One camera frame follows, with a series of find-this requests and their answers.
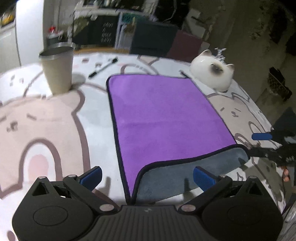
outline blackboard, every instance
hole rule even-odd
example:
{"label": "blackboard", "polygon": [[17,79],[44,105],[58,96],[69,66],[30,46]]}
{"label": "blackboard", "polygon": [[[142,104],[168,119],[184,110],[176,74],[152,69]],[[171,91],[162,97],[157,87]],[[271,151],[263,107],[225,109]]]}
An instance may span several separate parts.
{"label": "blackboard", "polygon": [[78,45],[97,45],[99,47],[114,47],[119,15],[93,15],[85,17],[86,26],[74,33],[73,42]]}

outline metal cup rim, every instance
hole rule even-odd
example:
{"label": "metal cup rim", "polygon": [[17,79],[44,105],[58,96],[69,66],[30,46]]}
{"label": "metal cup rim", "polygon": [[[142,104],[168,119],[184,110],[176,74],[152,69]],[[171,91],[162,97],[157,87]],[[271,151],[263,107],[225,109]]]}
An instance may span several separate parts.
{"label": "metal cup rim", "polygon": [[60,46],[43,50],[39,53],[40,60],[54,60],[61,58],[69,53],[74,54],[74,48],[71,46]]}

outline maroon cushion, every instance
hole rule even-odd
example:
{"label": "maroon cushion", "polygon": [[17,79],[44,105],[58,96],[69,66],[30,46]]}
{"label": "maroon cushion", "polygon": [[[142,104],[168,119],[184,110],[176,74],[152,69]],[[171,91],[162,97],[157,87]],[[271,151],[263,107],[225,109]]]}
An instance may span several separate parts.
{"label": "maroon cushion", "polygon": [[191,62],[198,56],[202,42],[202,39],[178,30],[173,45],[166,57]]}

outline blue gripper pad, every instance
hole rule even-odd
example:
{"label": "blue gripper pad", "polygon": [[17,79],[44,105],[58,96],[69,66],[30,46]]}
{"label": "blue gripper pad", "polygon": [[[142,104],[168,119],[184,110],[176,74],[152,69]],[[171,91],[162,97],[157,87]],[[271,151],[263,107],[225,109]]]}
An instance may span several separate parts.
{"label": "blue gripper pad", "polygon": [[193,180],[205,192],[214,186],[219,181],[219,178],[202,167],[196,167],[193,169]]}
{"label": "blue gripper pad", "polygon": [[270,133],[254,133],[252,134],[252,140],[261,141],[261,140],[271,140],[272,135]]}
{"label": "blue gripper pad", "polygon": [[79,176],[78,181],[82,186],[92,191],[102,181],[102,176],[102,169],[98,166],[95,166],[86,173]]}

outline yellow object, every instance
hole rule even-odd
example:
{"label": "yellow object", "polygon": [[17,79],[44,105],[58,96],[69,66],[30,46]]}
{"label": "yellow object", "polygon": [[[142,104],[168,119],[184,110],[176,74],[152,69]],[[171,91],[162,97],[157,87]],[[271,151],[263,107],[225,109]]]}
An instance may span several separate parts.
{"label": "yellow object", "polygon": [[9,14],[7,17],[3,16],[2,18],[2,25],[7,25],[11,22],[13,22],[15,19],[15,16],[13,14]]}

